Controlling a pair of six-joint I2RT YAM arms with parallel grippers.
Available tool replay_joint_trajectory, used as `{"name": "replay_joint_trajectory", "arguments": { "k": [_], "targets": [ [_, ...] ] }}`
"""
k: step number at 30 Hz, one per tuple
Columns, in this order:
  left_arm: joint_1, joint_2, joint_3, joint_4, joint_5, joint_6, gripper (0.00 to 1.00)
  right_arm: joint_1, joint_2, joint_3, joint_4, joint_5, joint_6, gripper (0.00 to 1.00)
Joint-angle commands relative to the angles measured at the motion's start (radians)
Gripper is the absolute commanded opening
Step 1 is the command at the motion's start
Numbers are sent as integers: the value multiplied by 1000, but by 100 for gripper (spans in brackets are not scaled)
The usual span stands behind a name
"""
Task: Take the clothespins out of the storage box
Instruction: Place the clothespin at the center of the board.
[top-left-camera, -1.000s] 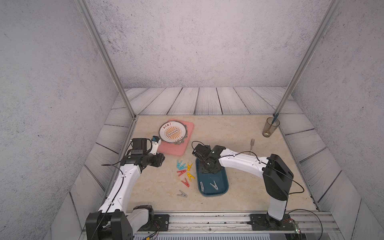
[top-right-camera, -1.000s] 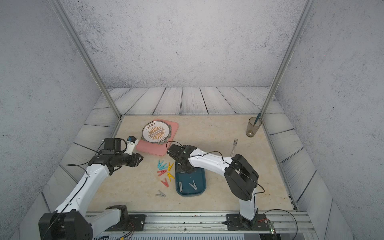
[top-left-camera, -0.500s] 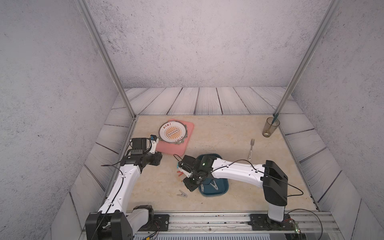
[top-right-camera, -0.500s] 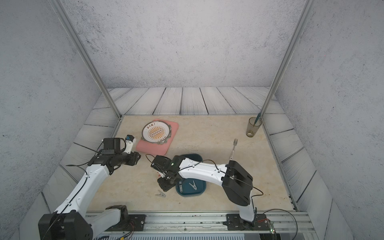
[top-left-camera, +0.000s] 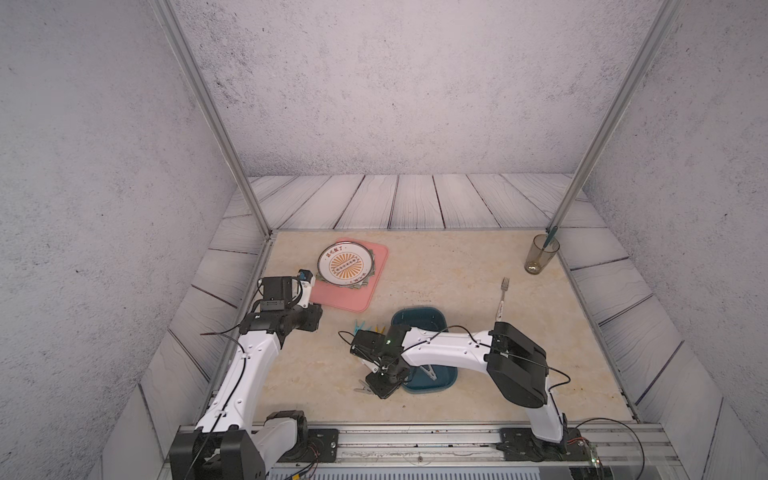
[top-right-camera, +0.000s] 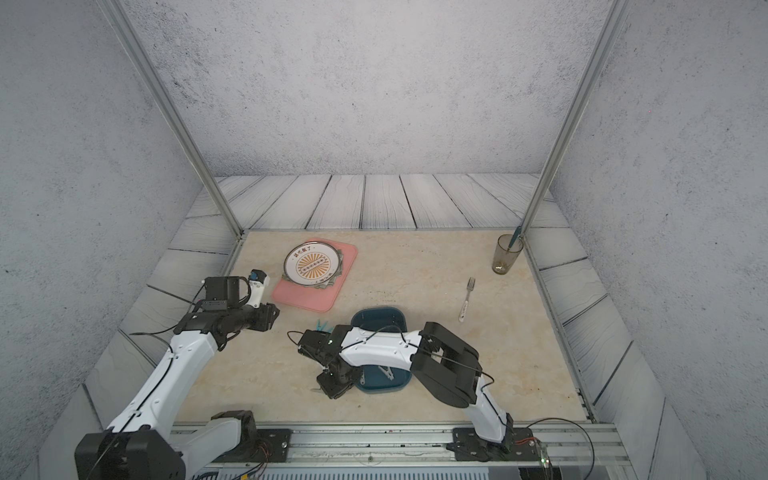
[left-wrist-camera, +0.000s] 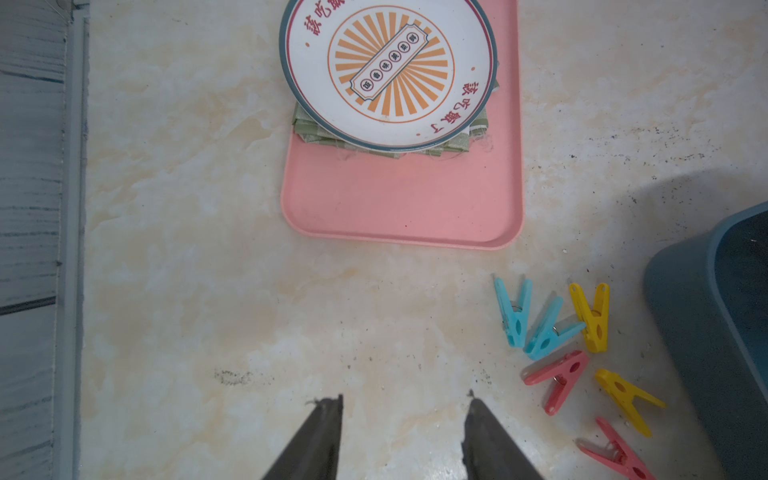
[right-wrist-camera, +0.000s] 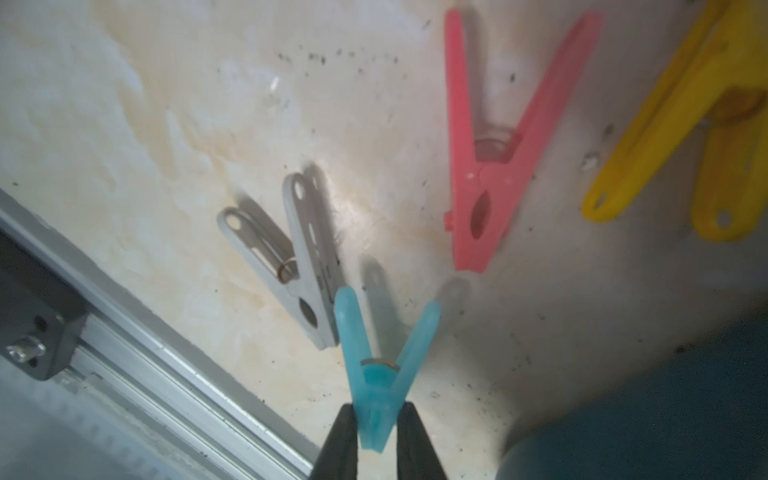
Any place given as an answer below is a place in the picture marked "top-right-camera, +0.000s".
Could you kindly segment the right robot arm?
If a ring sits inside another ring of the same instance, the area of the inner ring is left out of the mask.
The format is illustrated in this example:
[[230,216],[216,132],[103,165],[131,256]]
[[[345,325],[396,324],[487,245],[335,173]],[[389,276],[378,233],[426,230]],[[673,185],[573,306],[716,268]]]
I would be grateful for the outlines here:
[[493,399],[494,379],[483,371],[479,353],[439,323],[410,332],[351,325],[307,330],[297,350],[322,366],[316,381],[331,399],[351,389],[366,366],[407,370],[439,402],[463,410],[480,439],[501,446],[512,435],[511,416]]

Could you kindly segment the teal storage box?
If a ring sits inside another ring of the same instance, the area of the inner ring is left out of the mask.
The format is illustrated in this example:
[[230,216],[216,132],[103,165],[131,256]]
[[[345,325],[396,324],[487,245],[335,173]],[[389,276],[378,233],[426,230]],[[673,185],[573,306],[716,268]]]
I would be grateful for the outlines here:
[[[369,308],[357,312],[351,320],[353,327],[367,331],[401,332],[407,328],[405,315],[394,307]],[[379,370],[379,366],[366,365],[356,387],[366,394],[393,393],[404,389],[412,378],[408,370],[390,367],[394,380],[389,381]]]

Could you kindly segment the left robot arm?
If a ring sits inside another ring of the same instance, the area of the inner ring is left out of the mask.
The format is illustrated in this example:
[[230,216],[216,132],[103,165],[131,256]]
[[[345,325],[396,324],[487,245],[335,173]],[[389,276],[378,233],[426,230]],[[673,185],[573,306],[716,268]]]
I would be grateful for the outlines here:
[[224,412],[186,440],[171,430],[206,364],[243,329],[268,331],[273,304],[192,312],[178,324],[160,364],[104,431],[87,434],[74,453],[81,479],[190,479],[222,456],[259,467],[272,449],[249,411]]

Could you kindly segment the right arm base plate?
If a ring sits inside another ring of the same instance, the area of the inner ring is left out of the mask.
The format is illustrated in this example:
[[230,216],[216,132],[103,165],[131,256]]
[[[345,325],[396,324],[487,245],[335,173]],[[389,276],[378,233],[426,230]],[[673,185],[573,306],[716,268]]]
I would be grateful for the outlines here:
[[446,449],[456,461],[478,462],[540,462],[538,440],[529,428],[512,428],[501,442],[482,439],[470,427],[454,428],[452,441]]

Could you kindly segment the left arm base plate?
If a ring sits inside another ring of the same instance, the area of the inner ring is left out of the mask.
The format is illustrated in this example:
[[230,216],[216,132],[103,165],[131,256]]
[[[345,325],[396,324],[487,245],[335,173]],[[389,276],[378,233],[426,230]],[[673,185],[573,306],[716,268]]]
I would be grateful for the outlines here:
[[288,458],[291,429],[256,429],[241,435],[240,443],[214,463],[285,463]]

